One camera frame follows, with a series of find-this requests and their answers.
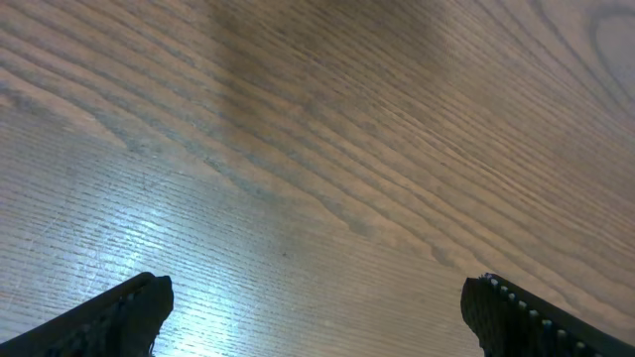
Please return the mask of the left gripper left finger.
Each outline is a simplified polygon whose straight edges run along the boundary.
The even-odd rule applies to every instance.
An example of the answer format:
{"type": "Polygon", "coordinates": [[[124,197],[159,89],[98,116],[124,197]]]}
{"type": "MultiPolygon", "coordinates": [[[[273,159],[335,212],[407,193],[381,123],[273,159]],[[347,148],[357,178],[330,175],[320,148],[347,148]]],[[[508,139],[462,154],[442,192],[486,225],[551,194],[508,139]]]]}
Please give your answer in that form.
{"type": "Polygon", "coordinates": [[[141,273],[1,344],[5,357],[151,357],[174,308],[172,280],[141,273]]]}

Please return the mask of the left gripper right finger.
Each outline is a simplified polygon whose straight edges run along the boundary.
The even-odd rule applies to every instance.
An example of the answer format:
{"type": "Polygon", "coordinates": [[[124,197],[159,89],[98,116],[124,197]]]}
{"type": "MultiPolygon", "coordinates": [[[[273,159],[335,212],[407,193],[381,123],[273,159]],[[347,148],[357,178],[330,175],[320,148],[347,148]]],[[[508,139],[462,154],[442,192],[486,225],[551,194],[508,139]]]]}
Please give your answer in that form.
{"type": "Polygon", "coordinates": [[[502,277],[465,280],[461,315],[486,357],[634,357],[634,347],[502,277]]]}

